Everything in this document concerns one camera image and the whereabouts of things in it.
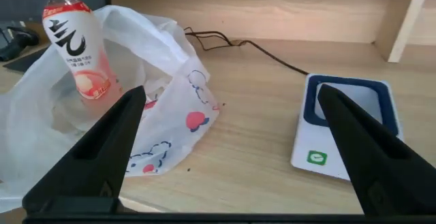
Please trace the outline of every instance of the shelf support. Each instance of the shelf support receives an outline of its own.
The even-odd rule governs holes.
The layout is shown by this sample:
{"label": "shelf support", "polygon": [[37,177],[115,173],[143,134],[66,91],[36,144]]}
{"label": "shelf support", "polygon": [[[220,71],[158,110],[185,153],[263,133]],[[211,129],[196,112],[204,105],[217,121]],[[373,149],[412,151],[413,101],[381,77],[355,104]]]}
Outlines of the shelf support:
{"label": "shelf support", "polygon": [[397,63],[425,0],[390,0],[375,47],[388,62]]}

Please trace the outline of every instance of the desk surface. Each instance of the desk surface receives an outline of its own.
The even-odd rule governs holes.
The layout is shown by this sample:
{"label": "desk surface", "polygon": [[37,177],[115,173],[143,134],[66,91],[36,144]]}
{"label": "desk surface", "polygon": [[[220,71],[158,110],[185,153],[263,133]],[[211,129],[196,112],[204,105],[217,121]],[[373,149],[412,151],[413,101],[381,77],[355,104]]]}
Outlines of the desk surface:
{"label": "desk surface", "polygon": [[[363,44],[259,41],[312,73],[387,80],[405,141],[436,165],[435,48],[411,46],[398,64]],[[362,213],[352,185],[290,165],[305,77],[251,46],[198,55],[221,113],[193,152],[163,176],[126,178],[121,198],[138,211]],[[0,91],[20,75],[0,70]]]}

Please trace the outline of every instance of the white plastic bag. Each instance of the white plastic bag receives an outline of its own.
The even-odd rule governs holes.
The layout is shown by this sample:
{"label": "white plastic bag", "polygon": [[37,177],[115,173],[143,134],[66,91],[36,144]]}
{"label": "white plastic bag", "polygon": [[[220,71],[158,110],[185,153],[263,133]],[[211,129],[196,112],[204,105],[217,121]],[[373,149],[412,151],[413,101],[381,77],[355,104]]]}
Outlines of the white plastic bag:
{"label": "white plastic bag", "polygon": [[[95,11],[111,67],[125,90],[144,85],[147,104],[126,176],[163,174],[192,150],[217,118],[209,73],[169,18],[106,6]],[[0,212],[25,193],[77,142],[86,117],[66,64],[51,46],[17,85],[0,95]]]}

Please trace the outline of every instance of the bottle label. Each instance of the bottle label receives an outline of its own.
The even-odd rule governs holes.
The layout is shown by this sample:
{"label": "bottle label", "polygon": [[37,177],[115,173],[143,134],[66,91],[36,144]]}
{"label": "bottle label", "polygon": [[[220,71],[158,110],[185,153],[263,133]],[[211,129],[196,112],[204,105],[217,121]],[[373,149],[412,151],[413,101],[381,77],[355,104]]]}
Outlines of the bottle label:
{"label": "bottle label", "polygon": [[87,99],[101,97],[115,75],[104,51],[102,28],[91,10],[83,2],[48,6],[42,24],[72,71],[79,93]]}

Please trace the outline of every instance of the black wire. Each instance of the black wire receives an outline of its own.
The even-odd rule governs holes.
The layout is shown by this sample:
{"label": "black wire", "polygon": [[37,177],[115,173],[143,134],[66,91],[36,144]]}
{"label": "black wire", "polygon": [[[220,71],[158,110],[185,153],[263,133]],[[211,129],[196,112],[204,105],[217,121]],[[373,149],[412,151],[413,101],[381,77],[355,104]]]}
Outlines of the black wire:
{"label": "black wire", "polygon": [[[218,31],[200,31],[200,32],[195,32],[195,31],[193,31],[193,29],[191,27],[187,27],[184,30],[186,31],[188,29],[191,31],[191,33],[186,33],[186,35],[194,36],[195,38],[197,38],[197,40],[199,41],[199,43],[202,46],[204,51],[213,50],[213,49],[216,49],[216,48],[225,48],[225,47],[232,47],[232,46],[242,46],[242,45],[245,45],[245,44],[248,43],[248,44],[251,44],[252,46],[254,46],[255,48],[257,48],[258,50],[262,51],[264,54],[269,56],[271,59],[277,61],[278,63],[280,63],[280,64],[282,64],[282,65],[284,65],[284,66],[286,66],[286,67],[288,67],[288,68],[290,68],[290,69],[292,69],[294,71],[297,71],[300,74],[309,75],[309,73],[307,71],[302,70],[302,69],[300,69],[298,67],[295,67],[293,65],[290,65],[290,64],[286,63],[285,61],[282,61],[281,59],[279,59],[275,55],[269,53],[264,48],[260,47],[259,45],[257,45],[255,42],[253,42],[251,40],[246,40],[246,39],[237,40],[237,44],[235,44],[234,42],[231,42],[227,38],[227,36],[225,36],[223,33],[218,32]],[[205,48],[204,45],[203,45],[203,42],[201,41],[200,38],[208,38],[208,37],[218,37],[218,38],[224,40],[225,42],[227,42],[227,45],[225,45],[225,46],[215,46],[215,47],[212,47],[212,48]]]}
{"label": "black wire", "polygon": [[5,33],[3,32],[3,29],[0,29],[0,33],[2,34],[2,36],[6,40],[6,42],[9,44],[9,40],[7,40],[7,37],[5,36]]}

